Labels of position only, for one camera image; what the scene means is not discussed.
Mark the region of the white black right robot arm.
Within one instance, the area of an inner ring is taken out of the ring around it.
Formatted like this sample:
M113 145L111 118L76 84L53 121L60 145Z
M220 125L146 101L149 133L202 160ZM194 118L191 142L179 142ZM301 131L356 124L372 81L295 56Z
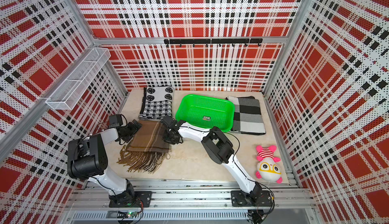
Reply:
M184 120L177 121L171 116L164 117L161 124L165 127L163 141L166 143L181 144L184 138L201 143L210 159L224 166L233 176L249 205L257 206L263 198L272 200L270 192L263 190L261 184L240 164L232 142L219 128L199 128Z

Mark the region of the green plastic basket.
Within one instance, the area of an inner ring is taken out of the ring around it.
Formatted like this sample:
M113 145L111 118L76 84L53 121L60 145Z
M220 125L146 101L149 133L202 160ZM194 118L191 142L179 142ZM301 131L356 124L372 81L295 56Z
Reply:
M228 100L190 94L183 97L175 114L177 121L200 128L217 127L229 132L233 127L235 105Z

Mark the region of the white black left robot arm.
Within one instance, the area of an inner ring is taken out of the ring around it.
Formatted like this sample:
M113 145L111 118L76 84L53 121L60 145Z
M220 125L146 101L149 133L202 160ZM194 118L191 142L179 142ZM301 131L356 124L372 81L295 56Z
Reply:
M98 184L108 192L110 201L115 205L134 203L137 196L132 184L109 167L105 146L121 140L130 142L141 127L136 120L127 125L123 125L119 120L107 130L70 141L67 156L68 175Z

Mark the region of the black white houndstooth scarf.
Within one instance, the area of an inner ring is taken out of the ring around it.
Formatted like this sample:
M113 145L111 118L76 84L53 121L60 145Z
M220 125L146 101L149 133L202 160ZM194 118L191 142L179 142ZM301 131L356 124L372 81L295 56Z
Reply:
M172 116L174 88L171 86L145 87L139 119L161 120Z

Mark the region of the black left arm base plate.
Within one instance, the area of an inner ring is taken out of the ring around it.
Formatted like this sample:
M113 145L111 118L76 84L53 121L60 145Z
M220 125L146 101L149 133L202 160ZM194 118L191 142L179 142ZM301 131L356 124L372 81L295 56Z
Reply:
M111 196L109 195L110 208L136 208L149 207L152 199L152 191L135 191L134 195L123 192L121 194Z

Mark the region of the brown fringed scarf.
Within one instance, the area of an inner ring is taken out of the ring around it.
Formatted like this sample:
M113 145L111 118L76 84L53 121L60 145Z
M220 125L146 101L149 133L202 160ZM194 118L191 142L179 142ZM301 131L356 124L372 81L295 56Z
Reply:
M141 120L139 123L139 131L120 150L118 164L127 166L128 172L154 173L170 154L170 144L163 140L166 128L158 121Z

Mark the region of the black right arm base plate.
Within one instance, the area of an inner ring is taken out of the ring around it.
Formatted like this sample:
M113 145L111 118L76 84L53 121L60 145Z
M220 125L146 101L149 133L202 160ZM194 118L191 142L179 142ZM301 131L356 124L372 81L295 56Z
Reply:
M272 199L269 191L259 194L247 194L242 191L231 191L233 207L271 207Z

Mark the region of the grey black white checked scarf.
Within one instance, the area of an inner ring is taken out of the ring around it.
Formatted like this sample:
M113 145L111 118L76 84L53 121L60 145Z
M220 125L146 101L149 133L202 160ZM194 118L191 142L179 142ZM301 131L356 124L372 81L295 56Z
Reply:
M228 96L226 100L232 102L235 106L231 132L256 136L266 134L258 99L254 96Z

